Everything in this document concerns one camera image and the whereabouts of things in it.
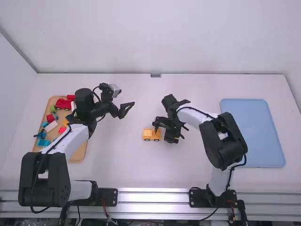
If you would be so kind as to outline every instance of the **wooden tray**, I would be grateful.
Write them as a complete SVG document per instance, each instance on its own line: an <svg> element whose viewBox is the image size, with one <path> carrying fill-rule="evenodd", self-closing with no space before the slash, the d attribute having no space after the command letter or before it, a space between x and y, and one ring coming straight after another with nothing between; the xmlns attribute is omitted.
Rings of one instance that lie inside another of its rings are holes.
<svg viewBox="0 0 301 226"><path fill-rule="evenodd" d="M66 99L66 97L64 96L53 96L51 98L49 98L48 100L48 103L47 103L47 106L46 106L46 109L45 109L45 112L44 112L44 115L43 115L43 118L42 118L42 122L45 122L47 121L46 120L46 115L50 114L50 106L51 105L55 105L56 101L58 100L58 98L64 98ZM55 127L52 131L50 131L49 133L47 133L46 135L46 140L49 140L51 143L53 142L53 140L57 137L59 137L61 134L58 132L58 130L61 128L61 127L64 127L62 125L62 122L63 120L65 119L65 117L69 114L71 114L71 110L70 111L66 111L64 109L62 110L57 110L56 111L56 114L58 116L58 120L56 121L57 122L57 127ZM39 133L42 129L42 126L40 126L39 128L39 131L37 131L37 133ZM43 147L38 147L37 146L37 143L38 143L38 139L36 139L36 142L34 143L34 146L32 148L32 151L33 152L39 152L41 149L43 149ZM85 154L86 154L86 150L87 150L87 141L85 143L83 143L79 148L78 150L74 153L74 155L71 157L70 161L69 162L80 162L84 159L85 157Z"/></svg>

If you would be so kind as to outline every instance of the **white wall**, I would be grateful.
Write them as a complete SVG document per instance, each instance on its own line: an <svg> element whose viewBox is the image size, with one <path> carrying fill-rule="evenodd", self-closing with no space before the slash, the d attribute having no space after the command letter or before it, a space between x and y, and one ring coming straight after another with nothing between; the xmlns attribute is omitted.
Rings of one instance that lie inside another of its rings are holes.
<svg viewBox="0 0 301 226"><path fill-rule="evenodd" d="M40 73L284 73L301 107L299 0L3 0Z"/></svg>
<svg viewBox="0 0 301 226"><path fill-rule="evenodd" d="M9 151L36 72L0 34L0 168Z"/></svg>

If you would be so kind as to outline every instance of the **blue mat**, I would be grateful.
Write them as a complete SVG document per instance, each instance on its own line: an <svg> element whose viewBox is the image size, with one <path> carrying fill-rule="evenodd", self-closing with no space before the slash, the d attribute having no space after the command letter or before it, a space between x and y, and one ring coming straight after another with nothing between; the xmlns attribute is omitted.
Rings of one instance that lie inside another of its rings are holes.
<svg viewBox="0 0 301 226"><path fill-rule="evenodd" d="M246 141L248 146L246 167L285 166L285 157L266 101L223 99L221 110L233 115Z"/></svg>

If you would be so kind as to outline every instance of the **metal rail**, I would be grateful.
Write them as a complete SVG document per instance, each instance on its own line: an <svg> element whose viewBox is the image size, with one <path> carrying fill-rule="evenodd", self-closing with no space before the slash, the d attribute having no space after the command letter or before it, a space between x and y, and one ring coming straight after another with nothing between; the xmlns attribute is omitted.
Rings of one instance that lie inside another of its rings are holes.
<svg viewBox="0 0 301 226"><path fill-rule="evenodd" d="M119 188L117 206L107 207L107 211L116 219L153 220L198 220L213 212L214 208L190 208L188 197L188 189ZM245 201L249 220L301 221L300 193L238 192L237 197ZM33 214L17 200L17 190L0 190L0 218L58 218L60 215L61 208ZM219 209L209 220L227 220L228 212ZM82 206L80 214L81 218L105 218L102 207ZM76 207L70 208L68 217L78 217Z"/></svg>

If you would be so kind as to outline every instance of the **white tabletop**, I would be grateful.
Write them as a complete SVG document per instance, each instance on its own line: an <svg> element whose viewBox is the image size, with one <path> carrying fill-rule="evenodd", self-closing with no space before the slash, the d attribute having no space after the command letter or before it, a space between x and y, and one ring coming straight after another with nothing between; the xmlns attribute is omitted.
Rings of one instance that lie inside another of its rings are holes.
<svg viewBox="0 0 301 226"><path fill-rule="evenodd" d="M32 150L48 98L93 88L100 82L115 83L122 93L114 99L135 101L119 120L107 115L88 142L85 159L68 164L71 179L90 179L100 187L204 187L210 178L200 132L183 131L185 140L171 145L163 140L145 142L142 131L155 116L166 116L161 100L173 93L195 107L220 113L223 98L263 98L268 104L286 158L282 169L244 168L234 173L232 186L246 191L301 191L301 115L283 75L202 74L151 78L149 74L40 74L35 81L6 161L0 171L0 188L17 189L21 159Z"/></svg>

